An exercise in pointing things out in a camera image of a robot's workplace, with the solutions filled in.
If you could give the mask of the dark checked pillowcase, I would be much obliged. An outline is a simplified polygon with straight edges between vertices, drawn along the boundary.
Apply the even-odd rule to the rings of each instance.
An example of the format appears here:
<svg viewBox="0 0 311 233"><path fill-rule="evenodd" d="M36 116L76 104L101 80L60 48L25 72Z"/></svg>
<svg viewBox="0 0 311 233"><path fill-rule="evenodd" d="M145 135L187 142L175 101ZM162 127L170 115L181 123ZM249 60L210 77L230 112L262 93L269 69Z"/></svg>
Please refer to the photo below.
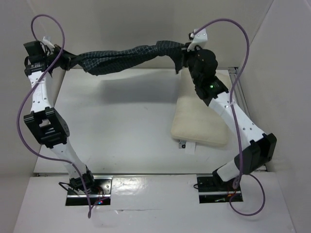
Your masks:
<svg viewBox="0 0 311 233"><path fill-rule="evenodd" d="M156 57L168 56L172 59L175 71L182 68L186 45L169 41L157 41L154 45L141 45L128 50L91 51L71 55L65 63L65 70L79 65L91 75L106 75L135 67Z"/></svg>

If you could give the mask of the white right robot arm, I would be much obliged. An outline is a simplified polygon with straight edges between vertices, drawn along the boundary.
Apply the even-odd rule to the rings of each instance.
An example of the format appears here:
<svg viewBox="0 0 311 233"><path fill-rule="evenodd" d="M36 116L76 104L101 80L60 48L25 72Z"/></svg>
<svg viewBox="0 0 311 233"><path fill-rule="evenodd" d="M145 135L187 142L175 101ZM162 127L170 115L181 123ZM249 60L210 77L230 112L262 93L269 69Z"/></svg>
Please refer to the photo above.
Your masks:
<svg viewBox="0 0 311 233"><path fill-rule="evenodd" d="M213 171L212 185L217 190L224 190L229 183L237 188L242 175L249 175L271 161L276 136L256 126L231 98L227 86L216 76L218 63L212 51L187 43L183 56L183 66L189 69L197 96L224 120L238 139L238 155Z"/></svg>

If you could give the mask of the cream pillow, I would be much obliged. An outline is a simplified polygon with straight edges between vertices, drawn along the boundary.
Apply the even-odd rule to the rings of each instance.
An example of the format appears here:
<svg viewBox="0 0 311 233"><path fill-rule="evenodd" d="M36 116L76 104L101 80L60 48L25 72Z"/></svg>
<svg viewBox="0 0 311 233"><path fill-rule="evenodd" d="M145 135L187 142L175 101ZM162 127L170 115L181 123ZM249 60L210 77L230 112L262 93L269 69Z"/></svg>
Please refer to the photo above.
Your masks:
<svg viewBox="0 0 311 233"><path fill-rule="evenodd" d="M229 141L228 126L197 96L187 69L181 72L171 136L213 147L224 147Z"/></svg>

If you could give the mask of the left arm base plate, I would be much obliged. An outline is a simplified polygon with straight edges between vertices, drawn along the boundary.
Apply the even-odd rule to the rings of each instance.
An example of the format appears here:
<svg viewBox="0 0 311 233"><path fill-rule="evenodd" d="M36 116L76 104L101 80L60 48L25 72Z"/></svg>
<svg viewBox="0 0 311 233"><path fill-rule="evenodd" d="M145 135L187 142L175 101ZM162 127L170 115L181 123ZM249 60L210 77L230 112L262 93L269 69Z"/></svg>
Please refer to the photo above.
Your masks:
<svg viewBox="0 0 311 233"><path fill-rule="evenodd" d="M66 206L88 206L86 194L73 189L69 183L59 182L66 192ZM92 206L106 206L111 203L112 177L95 176L94 186L87 192Z"/></svg>

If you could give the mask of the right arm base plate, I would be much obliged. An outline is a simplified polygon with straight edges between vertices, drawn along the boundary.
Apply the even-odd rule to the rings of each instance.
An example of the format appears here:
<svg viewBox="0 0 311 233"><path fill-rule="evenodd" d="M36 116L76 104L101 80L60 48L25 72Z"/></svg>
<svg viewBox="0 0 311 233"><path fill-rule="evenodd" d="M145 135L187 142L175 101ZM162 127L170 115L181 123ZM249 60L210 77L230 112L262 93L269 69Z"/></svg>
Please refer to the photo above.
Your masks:
<svg viewBox="0 0 311 233"><path fill-rule="evenodd" d="M237 190L232 187L232 181L229 183L217 186L213 182L213 177L198 175L197 182L193 185L193 188L198 191L199 202L202 203L225 203L229 202L233 197L232 202L243 202L241 189Z"/></svg>

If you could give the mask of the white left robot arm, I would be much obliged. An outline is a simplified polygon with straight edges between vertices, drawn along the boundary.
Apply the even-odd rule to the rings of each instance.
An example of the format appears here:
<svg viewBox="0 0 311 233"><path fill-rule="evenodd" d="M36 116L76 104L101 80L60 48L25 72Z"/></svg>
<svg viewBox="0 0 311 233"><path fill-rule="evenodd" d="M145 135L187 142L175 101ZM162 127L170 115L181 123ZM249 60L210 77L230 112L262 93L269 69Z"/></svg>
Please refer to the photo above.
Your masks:
<svg viewBox="0 0 311 233"><path fill-rule="evenodd" d="M24 123L37 140L55 155L55 161L63 162L69 174L69 186L73 190L92 193L96 182L91 171L79 159L69 141L69 127L57 112L52 97L52 71L60 67L68 70L80 57L49 41L32 41L24 44L28 53L25 58L25 74L34 89L30 113Z"/></svg>

